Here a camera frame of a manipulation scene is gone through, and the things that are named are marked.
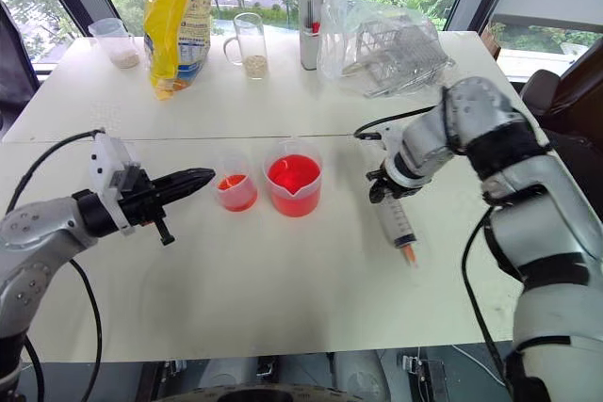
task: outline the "yellow bag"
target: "yellow bag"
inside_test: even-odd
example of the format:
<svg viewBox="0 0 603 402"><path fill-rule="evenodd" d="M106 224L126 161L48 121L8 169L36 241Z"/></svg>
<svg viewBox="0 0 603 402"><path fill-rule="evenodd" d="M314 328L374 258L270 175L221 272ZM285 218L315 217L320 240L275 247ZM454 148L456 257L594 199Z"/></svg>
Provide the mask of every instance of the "yellow bag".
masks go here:
<svg viewBox="0 0 603 402"><path fill-rule="evenodd" d="M159 99L188 87L209 51L211 0L146 0L144 47Z"/></svg>

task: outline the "clear container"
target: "clear container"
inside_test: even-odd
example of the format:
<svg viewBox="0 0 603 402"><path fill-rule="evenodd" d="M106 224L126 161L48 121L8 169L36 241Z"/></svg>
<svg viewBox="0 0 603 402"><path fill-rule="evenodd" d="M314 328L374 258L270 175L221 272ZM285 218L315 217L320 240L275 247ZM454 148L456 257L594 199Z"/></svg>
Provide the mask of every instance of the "clear container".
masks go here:
<svg viewBox="0 0 603 402"><path fill-rule="evenodd" d="M125 30L121 20L101 19L90 24L88 31L118 68L131 68L139 64L139 52L134 45L134 37Z"/></svg>
<svg viewBox="0 0 603 402"><path fill-rule="evenodd" d="M233 24L236 36L226 40L223 45L226 59L234 65L242 65L249 78L263 78L268 73L268 59L262 18L255 13L241 13L235 16ZM238 42L238 50L241 53L239 61L232 60L226 52L228 44L234 40Z"/></svg>
<svg viewBox="0 0 603 402"><path fill-rule="evenodd" d="M313 145L298 138L283 140L269 151L262 170L281 214L302 217L317 207L322 159Z"/></svg>
<svg viewBox="0 0 603 402"><path fill-rule="evenodd" d="M257 188L245 155L223 151L216 158L214 167L216 177L212 180L212 192L218 203L232 212L252 207L257 200Z"/></svg>

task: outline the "syringe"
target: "syringe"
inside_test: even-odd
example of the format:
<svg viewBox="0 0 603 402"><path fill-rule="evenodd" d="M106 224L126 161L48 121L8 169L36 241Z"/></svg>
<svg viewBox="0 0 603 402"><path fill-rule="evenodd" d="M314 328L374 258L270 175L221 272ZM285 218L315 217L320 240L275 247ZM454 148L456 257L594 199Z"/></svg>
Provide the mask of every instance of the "syringe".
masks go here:
<svg viewBox="0 0 603 402"><path fill-rule="evenodd" d="M416 242L416 237L400 200L396 200L390 191L386 191L383 200L374 206L387 240L404 252L409 263L416 264L415 253L411 246Z"/></svg>

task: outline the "wire rack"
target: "wire rack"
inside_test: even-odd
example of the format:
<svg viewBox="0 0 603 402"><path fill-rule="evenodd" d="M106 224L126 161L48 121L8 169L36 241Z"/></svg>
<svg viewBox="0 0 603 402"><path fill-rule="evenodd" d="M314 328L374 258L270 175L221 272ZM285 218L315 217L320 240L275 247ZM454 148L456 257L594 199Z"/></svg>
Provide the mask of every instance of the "wire rack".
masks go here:
<svg viewBox="0 0 603 402"><path fill-rule="evenodd" d="M374 82L365 92L372 98L427 84L447 63L435 30L400 16L362 23L356 35L355 62L344 74L364 70Z"/></svg>

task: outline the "white table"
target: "white table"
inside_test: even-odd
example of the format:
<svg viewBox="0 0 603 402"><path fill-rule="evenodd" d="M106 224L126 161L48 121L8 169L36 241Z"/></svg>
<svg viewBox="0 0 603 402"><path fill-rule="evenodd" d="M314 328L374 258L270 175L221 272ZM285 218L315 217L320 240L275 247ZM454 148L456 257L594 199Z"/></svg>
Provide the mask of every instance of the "white table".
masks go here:
<svg viewBox="0 0 603 402"><path fill-rule="evenodd" d="M404 202L418 242L408 266L381 232L367 200L361 146L351 137L311 137L324 161L322 199L308 217L288 218L263 186L243 213L218 207L203 189L168 206L176 242L155 227L113 234L77 257L97 296L107 362L268 355L480 342L461 280L466 238L485 206L462 158ZM228 142L262 161L276 138L145 140L136 143L152 177L203 165ZM47 144L0 147L0 205ZM39 170L22 202L90 186L90 143L71 145ZM261 182L259 165L256 181ZM511 338L519 284L497 269L481 235L469 275L496 340ZM44 361L90 362L90 304L75 272L53 280L31 330Z"/></svg>
<svg viewBox="0 0 603 402"><path fill-rule="evenodd" d="M457 63L446 73L448 85L471 75L488 77L523 108L477 34L440 36ZM294 34L267 36L269 78L249 80L226 61L222 40L212 37L194 84L165 102L155 98L145 65L120 70L90 40L76 40L4 141L59 141L99 126L127 139L340 135L440 101L439 88L366 99L322 83L316 71L302 68Z"/></svg>

